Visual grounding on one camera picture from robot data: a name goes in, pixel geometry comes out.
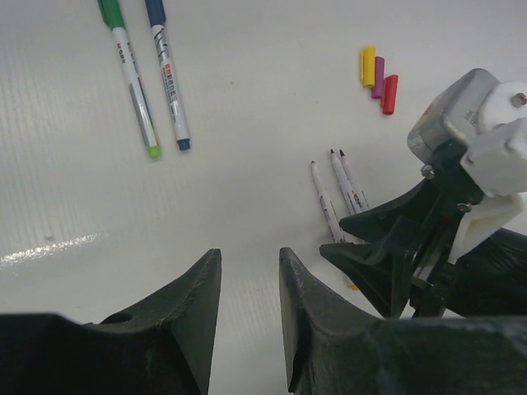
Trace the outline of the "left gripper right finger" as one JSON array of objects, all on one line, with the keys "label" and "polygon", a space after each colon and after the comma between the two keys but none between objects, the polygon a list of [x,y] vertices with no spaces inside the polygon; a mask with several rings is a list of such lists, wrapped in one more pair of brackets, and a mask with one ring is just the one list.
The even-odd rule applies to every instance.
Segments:
[{"label": "left gripper right finger", "polygon": [[523,317],[381,319],[279,253],[287,389],[294,394],[523,394]]}]

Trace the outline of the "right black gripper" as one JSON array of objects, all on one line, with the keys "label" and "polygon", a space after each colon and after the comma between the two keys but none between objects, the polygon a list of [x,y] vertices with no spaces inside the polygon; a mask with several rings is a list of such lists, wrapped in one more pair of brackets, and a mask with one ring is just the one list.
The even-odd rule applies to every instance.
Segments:
[{"label": "right black gripper", "polygon": [[422,223],[413,278],[406,253],[386,240],[319,247],[320,255],[344,272],[384,318],[400,317],[408,299],[415,318],[440,317],[445,312],[459,276],[447,262],[454,238],[464,214],[482,201],[481,189],[460,164],[465,152],[458,144],[440,145],[422,167],[421,183],[387,203],[339,221],[346,233],[367,242],[385,237],[400,217]]}]

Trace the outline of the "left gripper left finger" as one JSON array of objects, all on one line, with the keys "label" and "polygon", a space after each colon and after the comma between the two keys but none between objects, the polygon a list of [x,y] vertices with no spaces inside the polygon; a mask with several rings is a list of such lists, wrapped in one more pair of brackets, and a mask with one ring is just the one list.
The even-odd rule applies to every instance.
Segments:
[{"label": "left gripper left finger", "polygon": [[3,394],[206,394],[222,280],[207,251],[185,274],[101,323],[1,317]]}]

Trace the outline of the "yellow marker pen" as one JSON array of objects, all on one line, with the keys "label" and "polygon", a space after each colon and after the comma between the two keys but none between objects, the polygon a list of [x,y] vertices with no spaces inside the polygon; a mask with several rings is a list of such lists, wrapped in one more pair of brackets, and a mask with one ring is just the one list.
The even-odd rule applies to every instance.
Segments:
[{"label": "yellow marker pen", "polygon": [[333,172],[338,181],[338,186],[343,196],[343,200],[347,206],[347,210],[350,215],[354,215],[357,213],[357,211],[356,211],[356,207],[355,207],[353,197],[352,197],[351,184],[349,183],[347,179],[347,176],[343,168],[343,165],[341,163],[341,160],[338,158],[335,150],[331,149],[329,154],[330,154],[331,164],[333,167]]}]

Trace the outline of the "purple marker pen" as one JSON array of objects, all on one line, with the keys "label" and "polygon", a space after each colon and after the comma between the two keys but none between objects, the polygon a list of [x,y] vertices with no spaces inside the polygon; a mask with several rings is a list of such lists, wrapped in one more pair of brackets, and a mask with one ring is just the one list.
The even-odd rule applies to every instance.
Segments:
[{"label": "purple marker pen", "polygon": [[326,220],[332,239],[334,243],[345,243],[346,238],[338,223],[338,218],[329,196],[329,192],[321,179],[319,169],[314,161],[311,161],[310,163],[310,171],[318,194],[319,205],[324,214],[324,219]]}]

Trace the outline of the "purple pen cap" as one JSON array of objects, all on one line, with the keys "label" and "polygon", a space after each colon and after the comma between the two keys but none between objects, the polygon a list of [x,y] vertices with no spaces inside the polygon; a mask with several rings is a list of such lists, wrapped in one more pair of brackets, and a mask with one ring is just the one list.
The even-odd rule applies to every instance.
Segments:
[{"label": "purple pen cap", "polygon": [[371,98],[375,100],[380,100],[383,97],[385,79],[385,59],[383,57],[375,57],[374,78],[374,85],[371,88]]}]

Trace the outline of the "yellow pen cap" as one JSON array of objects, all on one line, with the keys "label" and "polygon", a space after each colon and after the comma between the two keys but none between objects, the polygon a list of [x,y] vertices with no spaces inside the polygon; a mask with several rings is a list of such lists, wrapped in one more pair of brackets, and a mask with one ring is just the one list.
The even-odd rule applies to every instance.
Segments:
[{"label": "yellow pen cap", "polygon": [[375,85],[375,50],[374,45],[366,46],[361,50],[361,83],[365,88]]}]

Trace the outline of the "blue marker pen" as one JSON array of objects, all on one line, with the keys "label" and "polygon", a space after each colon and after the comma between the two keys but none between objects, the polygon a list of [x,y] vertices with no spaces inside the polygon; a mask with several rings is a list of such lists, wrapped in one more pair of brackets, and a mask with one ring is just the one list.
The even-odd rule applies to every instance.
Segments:
[{"label": "blue marker pen", "polygon": [[166,102],[170,113],[170,119],[175,133],[176,145],[182,152],[191,150],[191,137],[189,126],[176,75],[176,67],[172,58],[171,48],[166,32],[166,24],[151,27],[156,56],[161,68],[161,78],[166,95]]}]

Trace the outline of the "green marker pen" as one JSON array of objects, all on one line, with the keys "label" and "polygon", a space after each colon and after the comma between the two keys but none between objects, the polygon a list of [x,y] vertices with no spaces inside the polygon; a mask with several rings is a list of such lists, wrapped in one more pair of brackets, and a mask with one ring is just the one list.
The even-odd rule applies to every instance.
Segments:
[{"label": "green marker pen", "polygon": [[158,141],[147,97],[143,90],[138,66],[133,56],[133,46],[125,28],[110,30],[117,49],[125,81],[133,103],[134,113],[142,134],[143,145],[147,155],[155,160],[161,157],[161,144]]}]

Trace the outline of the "green pen cap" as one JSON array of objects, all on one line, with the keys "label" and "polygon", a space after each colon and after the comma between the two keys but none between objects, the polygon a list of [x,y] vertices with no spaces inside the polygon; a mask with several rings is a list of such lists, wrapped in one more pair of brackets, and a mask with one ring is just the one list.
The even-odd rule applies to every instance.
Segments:
[{"label": "green pen cap", "polygon": [[118,0],[98,0],[103,22],[111,29],[125,28],[124,18]]}]

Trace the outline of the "blue pen cap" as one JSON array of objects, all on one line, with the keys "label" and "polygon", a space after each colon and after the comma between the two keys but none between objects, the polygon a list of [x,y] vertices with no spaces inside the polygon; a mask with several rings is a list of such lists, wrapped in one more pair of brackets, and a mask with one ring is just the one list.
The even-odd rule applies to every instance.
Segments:
[{"label": "blue pen cap", "polygon": [[145,0],[145,7],[150,26],[163,26],[166,23],[166,12],[162,0]]}]

